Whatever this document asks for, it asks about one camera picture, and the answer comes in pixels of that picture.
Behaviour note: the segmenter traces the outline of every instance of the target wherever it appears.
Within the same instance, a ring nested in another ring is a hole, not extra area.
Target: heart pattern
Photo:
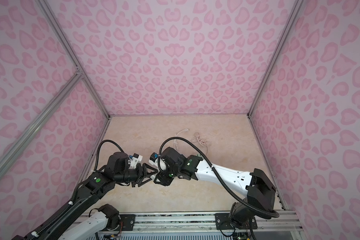
[[[0,157],[75,71],[33,1],[0,1]]]
[[[310,0],[252,118],[308,239],[360,239],[360,1]]]
[[[27,234],[66,203],[104,123],[80,81],[0,181],[0,239]]]
[[[49,4],[107,110],[121,115],[247,113],[293,2]]]

